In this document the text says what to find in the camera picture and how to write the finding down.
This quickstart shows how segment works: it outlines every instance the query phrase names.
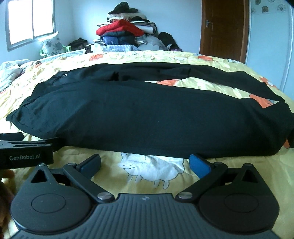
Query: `pillow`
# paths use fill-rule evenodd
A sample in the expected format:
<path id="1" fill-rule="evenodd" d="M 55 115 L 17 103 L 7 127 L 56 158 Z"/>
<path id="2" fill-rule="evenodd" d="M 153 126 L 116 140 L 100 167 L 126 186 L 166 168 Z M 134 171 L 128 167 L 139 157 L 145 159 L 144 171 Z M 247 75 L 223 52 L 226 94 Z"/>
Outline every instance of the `pillow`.
<path id="1" fill-rule="evenodd" d="M 60 43 L 60 38 L 57 35 L 58 32 L 38 39 L 38 41 L 41 43 L 44 54 L 46 54 L 48 57 L 66 52 L 66 50 L 63 48 L 63 45 Z"/>

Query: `door handle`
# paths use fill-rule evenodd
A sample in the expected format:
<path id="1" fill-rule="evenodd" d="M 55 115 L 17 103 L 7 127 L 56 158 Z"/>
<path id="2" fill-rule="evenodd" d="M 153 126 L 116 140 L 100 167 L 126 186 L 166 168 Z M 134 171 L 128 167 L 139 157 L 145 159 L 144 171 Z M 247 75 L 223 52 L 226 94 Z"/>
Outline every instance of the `door handle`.
<path id="1" fill-rule="evenodd" d="M 206 27 L 208 27 L 209 24 L 212 24 L 212 22 L 206 20 Z"/>

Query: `bed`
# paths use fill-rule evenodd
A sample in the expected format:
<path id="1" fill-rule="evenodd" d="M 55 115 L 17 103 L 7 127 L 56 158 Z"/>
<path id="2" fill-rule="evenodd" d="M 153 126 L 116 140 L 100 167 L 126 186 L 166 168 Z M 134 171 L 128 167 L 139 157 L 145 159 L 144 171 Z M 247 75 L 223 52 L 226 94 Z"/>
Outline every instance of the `bed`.
<path id="1" fill-rule="evenodd" d="M 277 95 L 283 97 L 294 112 L 294 101 L 283 94 L 266 78 L 257 74 L 243 63 L 230 59 L 207 57 L 189 52 L 165 52 L 165 51 L 141 51 L 141 52 L 108 52 L 103 54 L 84 54 L 73 57 L 59 56 L 42 64 L 28 66 L 26 72 L 17 78 L 12 85 L 0 93 L 0 132 L 21 132 L 13 124 L 5 120 L 6 116 L 17 109 L 23 100 L 30 96 L 35 86 L 48 80 L 58 71 L 87 67 L 94 64 L 110 63 L 121 64 L 128 62 L 171 62 L 182 64 L 209 65 L 223 71 L 245 71 L 256 80 L 265 82 Z M 202 90 L 220 92 L 235 98 L 251 97 L 248 93 L 227 86 L 209 83 L 205 80 L 190 77 L 162 81 L 175 87 L 189 87 Z M 256 99 L 260 105 L 266 103 Z M 39 138 L 24 133 L 25 141 L 36 141 Z M 169 159 L 166 157 L 147 157 L 128 155 L 120 152 L 90 150 L 65 146 L 54 152 L 54 164 L 49 168 L 62 167 L 69 162 L 80 163 L 94 153 L 101 156 L 102 167 L 92 181 L 99 184 L 115 196 L 118 193 L 172 193 L 176 195 L 183 189 L 192 185 L 199 178 L 189 168 L 189 159 Z M 280 205 L 280 214 L 273 231 L 282 239 L 294 238 L 294 149 L 287 142 L 280 151 L 273 156 L 267 157 L 230 157 L 209 159 L 210 162 L 222 161 L 229 167 L 241 167 L 244 163 L 252 163 L 264 178 Z M 156 172 L 153 176 L 148 175 L 146 170 Z M 15 169 L 15 178 L 6 180 L 5 183 L 17 193 L 22 183 L 26 180 L 33 168 Z M 3 229 L 5 239 L 10 238 L 17 232 L 12 219 Z"/>

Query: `green chair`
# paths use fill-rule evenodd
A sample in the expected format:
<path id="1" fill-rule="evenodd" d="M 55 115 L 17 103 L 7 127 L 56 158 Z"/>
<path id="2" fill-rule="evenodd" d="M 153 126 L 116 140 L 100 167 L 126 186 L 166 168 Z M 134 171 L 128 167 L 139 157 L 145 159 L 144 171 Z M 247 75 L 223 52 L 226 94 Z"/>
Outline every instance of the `green chair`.
<path id="1" fill-rule="evenodd" d="M 63 46 L 63 49 L 65 50 L 65 52 L 71 52 L 71 46 L 68 46 L 68 47 L 66 47 L 64 45 L 62 45 L 62 46 Z M 42 56 L 44 58 L 47 57 L 47 55 L 43 52 L 43 49 L 42 48 L 40 50 L 40 56 Z"/>

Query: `black bag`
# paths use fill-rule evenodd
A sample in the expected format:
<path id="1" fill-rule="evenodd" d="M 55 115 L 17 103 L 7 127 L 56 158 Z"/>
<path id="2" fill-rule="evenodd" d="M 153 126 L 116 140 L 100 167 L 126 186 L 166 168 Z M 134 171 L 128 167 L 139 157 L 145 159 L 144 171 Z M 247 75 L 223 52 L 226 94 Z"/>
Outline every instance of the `black bag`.
<path id="1" fill-rule="evenodd" d="M 169 47 L 169 49 L 178 49 L 179 46 L 176 44 L 176 41 L 174 40 L 173 36 L 166 33 L 166 32 L 161 32 L 158 35 L 158 39 L 162 41 L 162 43 L 168 47 L 170 44 L 171 46 Z"/>
<path id="2" fill-rule="evenodd" d="M 72 51 L 84 49 L 86 45 L 88 45 L 88 41 L 82 38 L 74 40 L 69 44 L 69 46 L 71 46 Z"/>

